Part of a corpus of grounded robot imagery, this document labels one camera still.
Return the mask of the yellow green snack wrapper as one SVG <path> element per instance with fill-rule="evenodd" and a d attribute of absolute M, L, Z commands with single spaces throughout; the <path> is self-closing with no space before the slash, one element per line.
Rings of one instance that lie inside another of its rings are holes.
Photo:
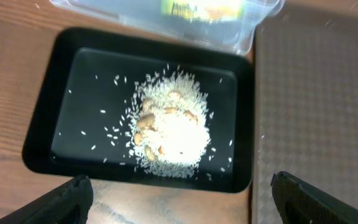
<path fill-rule="evenodd" d="M 235 21 L 244 13 L 242 0 L 162 0 L 161 13 L 188 21 Z"/>

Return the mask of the pile of rice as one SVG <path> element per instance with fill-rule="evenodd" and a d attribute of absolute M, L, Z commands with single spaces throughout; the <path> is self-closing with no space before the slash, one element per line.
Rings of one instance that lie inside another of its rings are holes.
<path fill-rule="evenodd" d="M 76 68 L 52 157 L 116 175 L 190 179 L 222 147 L 232 160 L 236 81 L 222 71 L 150 65 Z"/>

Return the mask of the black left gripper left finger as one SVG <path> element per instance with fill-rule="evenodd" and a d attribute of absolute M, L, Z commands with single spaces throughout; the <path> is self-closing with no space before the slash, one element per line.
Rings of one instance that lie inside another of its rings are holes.
<path fill-rule="evenodd" d="M 85 224 L 92 204 L 91 181 L 86 175 L 78 175 L 0 218 L 0 224 Z"/>

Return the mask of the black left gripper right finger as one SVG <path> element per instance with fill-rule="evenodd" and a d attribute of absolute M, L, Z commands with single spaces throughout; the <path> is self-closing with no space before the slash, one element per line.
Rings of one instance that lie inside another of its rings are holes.
<path fill-rule="evenodd" d="M 274 174 L 270 186 L 283 224 L 358 224 L 358 209 L 288 172 Z"/>

